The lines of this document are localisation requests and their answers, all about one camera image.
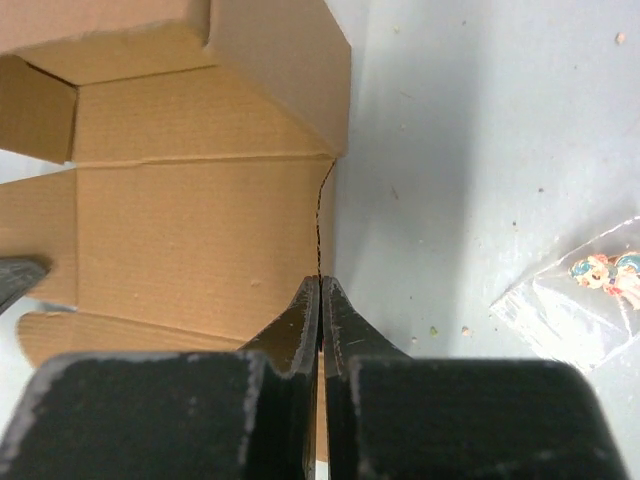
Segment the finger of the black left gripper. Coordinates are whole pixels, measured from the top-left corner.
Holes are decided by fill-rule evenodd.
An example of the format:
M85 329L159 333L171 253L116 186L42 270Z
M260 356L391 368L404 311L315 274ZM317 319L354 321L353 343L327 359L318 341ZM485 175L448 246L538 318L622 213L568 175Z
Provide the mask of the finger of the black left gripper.
M4 314L51 271L53 261L41 255L8 256L0 260L1 305Z

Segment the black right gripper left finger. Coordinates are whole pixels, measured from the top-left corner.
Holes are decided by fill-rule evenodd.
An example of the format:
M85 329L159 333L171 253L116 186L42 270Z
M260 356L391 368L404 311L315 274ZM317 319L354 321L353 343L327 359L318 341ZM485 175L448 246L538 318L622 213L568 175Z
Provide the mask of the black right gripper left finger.
M5 479L311 479L320 282L236 351L83 352L32 377Z

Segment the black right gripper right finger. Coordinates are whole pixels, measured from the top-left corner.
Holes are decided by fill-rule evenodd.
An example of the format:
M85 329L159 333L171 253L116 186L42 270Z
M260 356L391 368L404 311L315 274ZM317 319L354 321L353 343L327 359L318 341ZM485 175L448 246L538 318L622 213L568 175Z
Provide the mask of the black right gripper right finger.
M414 359L321 290L333 479L624 479L583 375L558 361Z

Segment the brown cardboard box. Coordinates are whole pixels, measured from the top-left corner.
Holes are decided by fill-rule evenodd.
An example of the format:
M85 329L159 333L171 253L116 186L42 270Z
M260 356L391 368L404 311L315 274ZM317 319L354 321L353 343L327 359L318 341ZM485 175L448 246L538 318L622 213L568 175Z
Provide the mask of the brown cardboard box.
M1 258L41 255L35 372L64 354L236 351L333 260L351 48L323 1L5 1Z

